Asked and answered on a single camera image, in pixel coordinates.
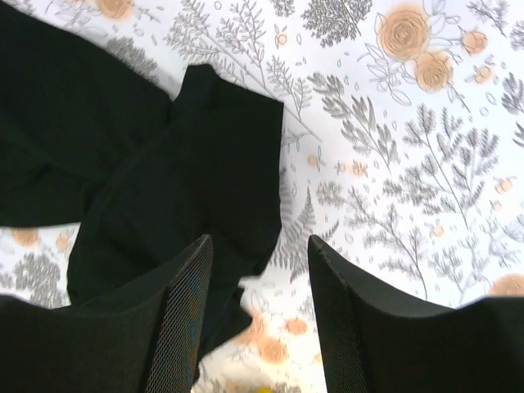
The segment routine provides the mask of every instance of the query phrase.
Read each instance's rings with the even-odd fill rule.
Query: black garment
[[[73,305],[214,243],[199,359],[246,328],[240,277],[280,231],[281,103],[188,67],[168,95],[100,48],[0,2],[0,224],[82,221]]]
[[[212,259],[203,236],[78,307],[0,296],[0,391],[190,393]]]
[[[315,236],[309,278],[328,393],[524,390],[521,297],[448,309],[375,278]]]

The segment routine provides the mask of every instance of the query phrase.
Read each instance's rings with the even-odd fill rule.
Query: white floral fabric
[[[264,275],[242,281],[252,326],[205,359],[196,393],[326,391],[312,233],[431,302],[524,294],[518,0],[4,1],[172,97],[205,62],[286,103],[282,235]],[[66,305],[77,229],[1,229],[0,291]]]

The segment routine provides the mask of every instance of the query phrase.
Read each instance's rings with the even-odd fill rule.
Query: botanical print
[[[289,95],[294,102],[295,110],[286,106],[287,113],[297,120],[305,130],[293,132],[295,141],[311,135],[321,141],[320,137],[300,118],[300,113],[307,107],[309,100],[302,89],[307,89],[302,81],[289,80],[287,65],[278,57],[265,60],[265,47],[260,40],[267,30],[264,20],[260,19],[261,10],[256,2],[243,0],[232,4],[230,18],[222,18],[216,34],[210,32],[207,22],[209,14],[205,13],[206,5],[197,0],[181,0],[183,10],[174,18],[173,27],[165,37],[167,44],[190,64],[209,63],[218,74],[234,83],[246,86],[246,78],[263,89],[269,96],[278,98]],[[255,70],[248,68],[242,57],[246,58]],[[270,75],[266,82],[266,68]]]
[[[423,161],[405,168],[398,181],[387,179],[383,191],[399,203],[421,206],[425,215],[457,214],[469,228],[468,213],[482,196],[489,174],[499,158],[499,137],[487,129],[463,130],[463,121],[443,109],[440,130],[435,112],[423,104],[418,122],[406,124],[403,141],[426,152]]]
[[[311,234],[438,304],[522,296],[517,0],[4,1],[155,84],[209,63],[285,103],[282,233],[266,272],[242,279],[252,324],[206,356],[193,393],[325,393]],[[0,228],[0,290],[66,305],[77,230]]]
[[[524,275],[511,273],[498,278],[490,289],[492,296],[524,296]]]
[[[426,93],[446,90],[449,100],[457,99],[470,112],[453,81],[453,62],[463,62],[455,52],[461,47],[469,56],[486,49],[488,39],[475,29],[459,26],[460,17],[445,13],[445,0],[433,0],[424,8],[413,4],[395,7],[387,14],[377,13],[377,45],[366,43],[366,56],[373,59],[369,71],[376,77],[377,91],[388,92],[402,106],[411,106],[411,98],[401,89],[403,84],[416,84]],[[443,38],[449,26],[458,30],[459,38]]]
[[[133,14],[133,0],[97,0],[97,6],[110,19],[126,19]]]
[[[34,5],[31,4],[31,0],[3,0],[10,6],[16,8],[19,11],[24,12],[27,15],[32,15],[36,8],[34,8]]]
[[[304,27],[312,31],[311,36],[320,39],[321,47],[332,47],[362,35],[359,22],[371,6],[372,0],[309,0],[309,9],[304,11],[302,19]]]
[[[67,295],[56,286],[61,278],[60,268],[46,254],[26,254],[13,270],[14,288],[31,291],[28,301],[49,309],[62,307]]]
[[[381,126],[377,123],[369,97],[351,97],[350,106],[343,98],[344,84],[336,76],[315,73],[308,80],[313,84],[313,90],[323,96],[323,109],[331,117],[342,119],[342,135],[352,143],[355,152],[364,156],[370,156],[372,152],[378,154],[388,170],[392,163],[400,163],[396,140],[387,124]]]
[[[295,0],[269,0],[275,9],[276,16],[287,18],[295,13]]]
[[[509,37],[511,39],[511,47],[514,50],[524,50],[524,20],[518,21],[513,26]]]
[[[158,84],[158,76],[155,75],[156,61],[147,57],[143,49],[135,47],[131,37],[110,39],[106,50],[145,79]]]
[[[487,21],[491,22],[493,27],[498,29],[499,32],[506,37],[504,27],[508,25],[508,22],[506,22],[504,18],[509,9],[509,4],[506,0],[496,0],[495,2],[491,0],[477,0],[470,2],[468,9],[475,14],[482,23],[486,23]]]

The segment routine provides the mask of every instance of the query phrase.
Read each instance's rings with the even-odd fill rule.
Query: gray leaf print
[[[156,61],[147,57],[145,50],[135,47],[132,38],[110,39],[107,41],[106,50],[143,78],[158,84],[158,76],[154,74],[157,67]]]
[[[512,115],[524,113],[524,83],[516,79],[512,72],[502,82],[505,93],[502,96],[502,106]]]
[[[357,24],[371,10],[371,0],[310,0],[309,10],[304,11],[304,27],[311,36],[320,39],[322,47],[332,47],[342,40],[355,40],[360,30]]]
[[[295,0],[269,0],[275,9],[276,16],[287,18],[295,13]]]
[[[15,265],[13,275],[17,291],[31,291],[30,302],[50,309],[66,305],[67,295],[57,287],[60,268],[47,255],[24,255]]]
[[[511,39],[511,47],[515,51],[524,50],[524,20],[518,21],[513,26],[509,37]]]
[[[32,15],[36,8],[31,4],[31,0],[3,0],[10,6],[16,8],[19,11],[24,12],[27,15]]]
[[[279,382],[273,386],[274,393],[302,393],[298,386],[289,386],[285,382]]]
[[[418,124],[406,123],[404,142],[426,150],[422,162],[405,169],[398,181],[387,179],[383,191],[400,203],[421,206],[426,215],[461,214],[467,228],[468,211],[484,190],[481,176],[498,163],[495,154],[499,137],[487,129],[460,132],[462,120],[442,111],[441,131],[436,131],[435,112],[423,104],[418,107]]]
[[[493,27],[498,29],[499,32],[506,37],[504,27],[508,25],[508,22],[506,22],[504,18],[509,8],[506,0],[497,0],[493,6],[491,5],[491,0],[478,0],[476,2],[470,2],[467,7],[482,23],[486,23],[489,20]]]
[[[424,296],[427,299],[426,283],[420,269],[420,263],[425,255],[426,240],[420,229],[413,226],[408,233],[402,233],[399,228],[400,219],[395,205],[389,205],[387,213],[379,219],[370,210],[370,205],[366,202],[364,196],[354,187],[349,190],[348,197],[344,198],[341,195],[342,188],[332,183],[319,184],[318,192],[323,194],[323,198],[319,199],[318,202],[321,205],[335,204],[335,206],[344,203],[348,207],[345,224],[350,229],[368,228],[364,237],[365,248],[382,245],[404,257],[392,256],[383,261],[380,268],[399,271],[408,278],[420,281],[424,289]]]
[[[308,77],[313,90],[322,95],[323,109],[334,119],[342,119],[342,136],[351,142],[353,150],[363,156],[377,153],[391,172],[392,163],[400,163],[396,140],[386,124],[377,124],[373,103],[366,97],[351,96],[352,105],[345,103],[344,84],[335,76],[314,73]]]

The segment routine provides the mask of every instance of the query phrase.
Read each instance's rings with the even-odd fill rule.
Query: orange rose print
[[[428,39],[426,17],[414,6],[402,6],[394,10],[378,31],[382,50],[396,60],[415,58],[424,50]]]
[[[260,358],[271,364],[282,364],[289,358],[286,344],[273,337],[261,337],[257,348]]]
[[[133,11],[133,0],[97,0],[100,12],[111,19],[124,19]]]
[[[524,274],[511,273],[499,278],[490,289],[494,296],[524,296]]]
[[[241,346],[250,346],[254,344],[259,338],[264,335],[265,322],[264,318],[259,313],[253,314],[253,321],[251,325],[233,340]]]
[[[475,74],[475,82],[478,84],[483,84],[486,80],[489,80],[492,75],[491,68],[487,65],[483,65],[477,70]]]
[[[286,321],[286,330],[293,336],[301,336],[308,331],[308,325],[299,318],[288,319]]]
[[[476,55],[486,49],[488,38],[478,31],[471,31],[462,37],[462,47],[469,55]]]
[[[36,228],[13,228],[11,234],[15,242],[23,247],[32,247],[38,241],[38,230]]]
[[[438,92],[451,79],[451,60],[443,52],[423,53],[417,57],[415,77],[422,90],[428,93]]]

